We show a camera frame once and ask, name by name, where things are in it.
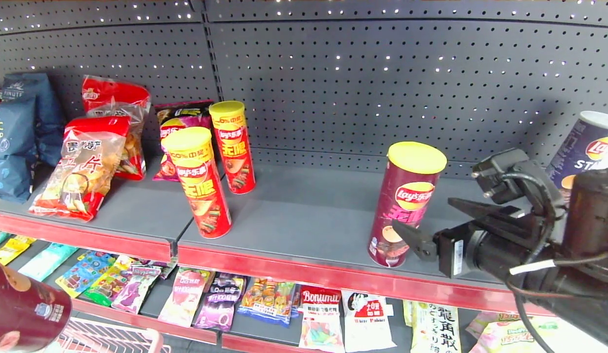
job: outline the red chip can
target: red chip can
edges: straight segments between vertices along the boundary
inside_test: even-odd
[[[71,317],[64,291],[0,264],[0,352],[35,352],[51,344]]]
[[[393,230],[391,221],[419,226],[447,158],[418,142],[395,143],[389,147],[388,157],[368,251],[376,263],[397,267],[404,263],[409,246]]]

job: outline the potato chip can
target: potato chip can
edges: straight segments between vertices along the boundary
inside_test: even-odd
[[[376,263],[397,267],[404,263],[409,246],[391,221],[419,226],[447,158],[434,147],[408,141],[391,145],[388,157],[368,252]]]
[[[212,125],[227,185],[232,194],[247,194],[254,190],[256,179],[249,149],[245,105],[238,101],[224,101],[210,106]]]
[[[187,127],[162,139],[190,204],[202,237],[222,237],[232,228],[232,219],[221,187],[212,134],[205,127]]]
[[[552,182],[569,202],[574,177],[597,169],[608,152],[608,114],[586,110],[545,168]]]

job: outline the shelf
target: shelf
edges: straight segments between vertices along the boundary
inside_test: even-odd
[[[14,259],[12,263],[8,264],[8,266],[14,270],[19,270],[24,264],[26,264],[48,245],[49,243],[45,241],[34,242],[31,244],[28,250]],[[59,286],[55,284],[55,280],[68,271],[71,266],[75,265],[75,263],[77,263],[77,257],[84,251],[86,250],[78,250],[75,252],[75,254],[69,257],[64,264],[60,265],[57,270],[51,273],[45,283],[54,288],[59,288]],[[156,281],[151,289],[151,292],[149,295],[147,295],[147,299],[145,300],[139,315],[95,304],[85,300],[83,296],[77,297],[77,299],[73,300],[73,309],[75,311],[102,317],[103,319],[113,320],[130,326],[152,328],[160,333],[167,333],[169,335],[184,337],[208,344],[217,344],[217,331],[180,327],[158,321],[158,314],[160,314],[160,310],[163,308],[165,301],[167,301],[167,298],[171,293],[174,278],[175,272],[172,273],[167,280],[158,279],[158,281]]]
[[[174,243],[192,219],[179,183],[152,181],[160,157],[147,161],[142,181],[114,178],[95,219],[88,223],[28,213],[35,195],[42,192],[50,168],[37,170],[36,187],[23,205],[0,200],[0,230],[37,239],[169,261]]]
[[[258,184],[247,195],[226,191],[232,230],[204,239],[193,222],[178,241],[180,263],[255,277],[273,277],[385,297],[490,311],[516,311],[506,287],[485,273],[448,279],[436,263],[409,254],[383,268],[366,245],[382,174],[255,165]],[[434,233],[469,218],[447,197],[483,200],[471,180],[442,178],[421,228]],[[528,306],[534,314],[547,311]]]
[[[372,351],[375,353],[404,353],[411,350],[412,329],[404,324],[402,301],[397,299],[387,299],[393,305],[395,315],[389,317],[389,326],[395,348]],[[478,313],[473,310],[459,309],[459,330],[461,331],[461,347],[463,352],[468,352],[475,344],[476,339],[467,331],[465,327],[473,320]],[[232,324],[232,329],[221,336],[221,346],[233,351],[248,353],[265,353],[272,348],[276,352],[310,352],[310,349],[298,348],[299,336],[301,334],[302,317],[292,318],[289,327],[282,327],[266,324],[259,320],[236,315]],[[341,329],[345,330],[343,317],[341,317]]]

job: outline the gray pegboard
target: gray pegboard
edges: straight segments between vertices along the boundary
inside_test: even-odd
[[[201,22],[190,0],[0,0],[0,34],[69,27]]]
[[[206,0],[211,22],[442,19],[608,26],[608,1]]]
[[[49,73],[69,118],[84,113],[84,74],[142,84],[151,92],[153,103],[219,98],[201,23],[0,36],[0,83],[8,72],[33,70]],[[153,114],[143,136],[160,139]]]
[[[519,147],[545,164],[578,112],[608,113],[606,28],[434,20],[208,26],[224,98],[247,105],[255,147],[384,156],[408,139],[451,161]]]

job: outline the red snack bag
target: red snack bag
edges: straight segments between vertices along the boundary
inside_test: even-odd
[[[145,177],[145,157],[141,134],[145,116],[151,108],[151,96],[144,87],[111,78],[84,76],[82,99],[87,117],[129,116],[129,133],[116,175],[124,179]]]
[[[29,211],[90,221],[121,160],[129,116],[73,119],[64,130],[62,159]]]

